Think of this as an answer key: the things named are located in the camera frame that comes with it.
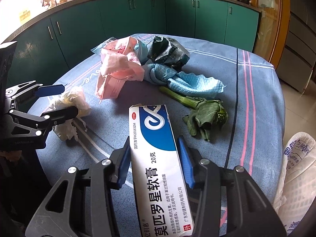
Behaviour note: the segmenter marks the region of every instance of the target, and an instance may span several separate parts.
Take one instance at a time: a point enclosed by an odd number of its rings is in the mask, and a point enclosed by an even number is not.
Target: metal handle
[[[61,31],[60,31],[60,27],[59,27],[58,21],[56,21],[56,24],[58,26],[59,34],[61,35]]]
[[[53,40],[53,36],[52,36],[52,33],[51,33],[51,29],[49,28],[49,26],[47,26],[47,27],[48,27],[49,34],[51,35],[51,39]]]

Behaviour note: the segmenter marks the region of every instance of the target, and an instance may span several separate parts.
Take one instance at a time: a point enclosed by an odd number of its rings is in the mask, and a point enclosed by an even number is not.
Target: green vegetable
[[[184,97],[166,87],[160,87],[159,90],[184,106],[193,109],[189,115],[183,117],[183,121],[192,136],[200,135],[204,140],[210,141],[212,126],[217,125],[221,129],[227,122],[228,114],[222,106],[221,100],[208,101],[204,98]]]

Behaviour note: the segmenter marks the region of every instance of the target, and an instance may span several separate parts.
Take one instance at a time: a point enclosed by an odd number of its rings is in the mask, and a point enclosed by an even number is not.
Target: crumpled pink bag
[[[134,51],[137,42],[129,36],[101,49],[102,66],[95,89],[99,99],[116,99],[126,81],[143,81],[144,69]]]

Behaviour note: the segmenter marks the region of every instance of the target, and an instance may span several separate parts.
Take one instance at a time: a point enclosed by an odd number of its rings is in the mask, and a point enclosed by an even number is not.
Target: table
[[[150,44],[155,35],[137,34],[134,37]],[[146,81],[128,81],[116,100],[102,100],[94,95],[101,58],[92,55],[62,76],[56,84],[63,84],[66,90],[82,86],[86,101],[92,112],[75,120],[79,142],[67,145],[54,132],[49,133],[43,150],[37,154],[51,184],[70,167],[89,168],[114,149],[123,147],[129,135],[128,109],[134,104],[166,104],[175,138],[183,135],[189,147],[196,148],[201,155],[218,166],[246,168],[267,198],[274,199],[281,170],[282,137],[285,124],[285,106],[279,79],[273,65],[261,57],[234,47],[204,40],[174,37],[189,52],[190,60],[183,67],[185,72],[214,77],[225,85],[224,92],[216,98],[223,101],[229,114],[221,131],[214,131],[212,143],[190,136],[182,121],[190,110],[173,99],[161,94],[158,87]],[[52,97],[40,98],[29,113],[40,115]],[[131,172],[126,184],[119,191],[112,191],[113,205],[120,234],[140,236]],[[190,206],[195,216],[198,193],[189,193]],[[227,217],[225,201],[222,202],[221,234],[225,231]]]

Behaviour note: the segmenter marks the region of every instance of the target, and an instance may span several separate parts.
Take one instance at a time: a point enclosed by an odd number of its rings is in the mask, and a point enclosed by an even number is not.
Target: silver bolt
[[[200,163],[201,163],[202,165],[208,165],[208,164],[210,163],[210,160],[208,160],[208,159],[201,159],[201,160],[200,160]]]
[[[76,171],[77,171],[77,169],[76,169],[75,166],[71,166],[71,167],[68,169],[68,173],[69,173],[69,174],[73,174],[73,173],[76,172]]]
[[[236,169],[236,171],[239,172],[239,173],[242,173],[242,172],[244,172],[244,170],[245,170],[242,166],[236,166],[235,169]]]
[[[101,164],[104,166],[110,165],[112,162],[109,159],[102,160]]]

